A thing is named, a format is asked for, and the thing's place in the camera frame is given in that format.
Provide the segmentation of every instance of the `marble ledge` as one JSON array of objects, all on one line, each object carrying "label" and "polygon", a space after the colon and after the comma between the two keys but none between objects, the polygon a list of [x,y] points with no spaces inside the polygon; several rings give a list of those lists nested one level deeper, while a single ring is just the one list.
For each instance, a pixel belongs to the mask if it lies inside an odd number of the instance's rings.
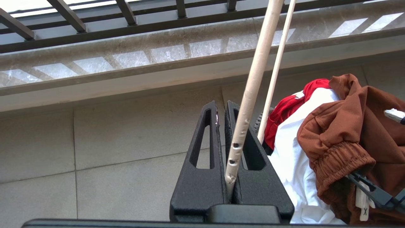
[{"label": "marble ledge", "polygon": [[[402,35],[404,12],[402,0],[296,12],[285,52]],[[284,21],[281,15],[273,46]],[[247,18],[3,54],[0,95],[250,58],[261,24],[262,18]]]}]

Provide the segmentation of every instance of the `gray wall tile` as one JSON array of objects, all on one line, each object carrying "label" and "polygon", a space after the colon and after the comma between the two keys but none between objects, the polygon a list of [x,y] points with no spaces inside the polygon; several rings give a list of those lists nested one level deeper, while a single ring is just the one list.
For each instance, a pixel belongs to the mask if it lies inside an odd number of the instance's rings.
[{"label": "gray wall tile", "polygon": [[0,183],[75,170],[72,111],[0,120]]},{"label": "gray wall tile", "polygon": [[[275,86],[273,99],[271,106],[275,107],[281,99],[304,89],[304,86],[312,80],[318,78],[330,79],[332,76],[340,76],[342,74],[351,73],[354,74],[360,84],[367,85],[364,74],[360,66],[358,67],[343,67],[339,69],[327,69],[313,72],[306,72],[302,74],[293,75],[279,75]],[[253,110],[251,125],[254,124],[258,115],[263,111],[264,103],[267,97],[267,91],[269,90],[271,72],[265,72],[262,83],[260,85],[259,94],[257,96],[256,104]],[[222,87],[222,94],[224,97],[224,103],[231,100],[237,104],[241,103],[243,92],[246,86],[246,82],[229,84]]]},{"label": "gray wall tile", "polygon": [[[199,167],[209,167],[209,149]],[[77,172],[79,219],[169,220],[186,153]]]},{"label": "gray wall tile", "polygon": [[[213,100],[224,139],[224,105],[218,86],[77,108],[76,168],[186,152],[202,107]],[[208,146],[206,139],[202,148]]]},{"label": "gray wall tile", "polygon": [[75,173],[0,184],[0,227],[37,218],[77,218]]},{"label": "gray wall tile", "polygon": [[389,92],[405,100],[405,59],[370,63],[363,66],[370,86]]}]

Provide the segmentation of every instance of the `black holder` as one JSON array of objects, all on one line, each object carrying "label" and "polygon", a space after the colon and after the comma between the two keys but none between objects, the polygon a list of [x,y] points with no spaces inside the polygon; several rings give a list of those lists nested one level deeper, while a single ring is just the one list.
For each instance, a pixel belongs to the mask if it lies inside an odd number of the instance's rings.
[{"label": "black holder", "polygon": [[[238,111],[239,106],[228,101],[225,120],[227,155]],[[204,129],[208,125],[210,126],[210,169],[197,169]],[[214,101],[205,105],[173,192],[170,202],[170,221],[289,223],[294,213],[294,205],[252,128],[247,132],[243,151],[246,153],[242,160],[247,167],[239,166],[234,196],[229,202],[226,199],[217,110]]]}]

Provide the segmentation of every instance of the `elastic cuff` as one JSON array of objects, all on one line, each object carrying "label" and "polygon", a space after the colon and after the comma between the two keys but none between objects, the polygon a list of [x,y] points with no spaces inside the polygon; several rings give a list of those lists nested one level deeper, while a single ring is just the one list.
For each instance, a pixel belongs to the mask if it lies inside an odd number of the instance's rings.
[{"label": "elastic cuff", "polygon": [[318,195],[324,194],[331,184],[349,173],[359,169],[367,173],[374,165],[375,160],[357,143],[341,142],[332,146],[317,160],[314,167]]}]

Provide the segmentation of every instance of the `worn wooden pole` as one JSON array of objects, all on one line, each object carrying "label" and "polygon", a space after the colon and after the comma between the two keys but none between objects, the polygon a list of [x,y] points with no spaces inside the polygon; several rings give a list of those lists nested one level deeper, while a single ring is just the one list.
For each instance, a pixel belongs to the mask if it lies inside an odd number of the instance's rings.
[{"label": "worn wooden pole", "polygon": [[284,47],[287,42],[288,31],[290,30],[292,14],[294,13],[295,1],[296,0],[291,0],[290,6],[288,7],[286,22],[284,23],[283,34],[281,36],[279,49],[277,51],[276,62],[274,64],[273,73],[271,74],[269,91],[267,92],[266,103],[264,103],[262,121],[260,122],[259,132],[257,134],[257,138],[259,139],[260,143],[263,143],[264,140],[264,130],[266,129],[271,100],[273,99],[274,87],[276,85],[278,72],[280,70],[281,59],[283,58]]},{"label": "worn wooden pole", "polygon": [[256,103],[257,93],[267,58],[269,57],[271,43],[279,20],[283,0],[269,0],[266,15],[260,32],[259,41],[254,53],[249,77],[247,78],[245,92],[243,94],[238,119],[236,120],[235,131],[229,151],[229,158],[225,171],[225,182],[228,199],[232,198],[233,187],[238,175],[238,168],[241,161],[242,148],[245,143],[247,129],[252,118],[253,107]]}]

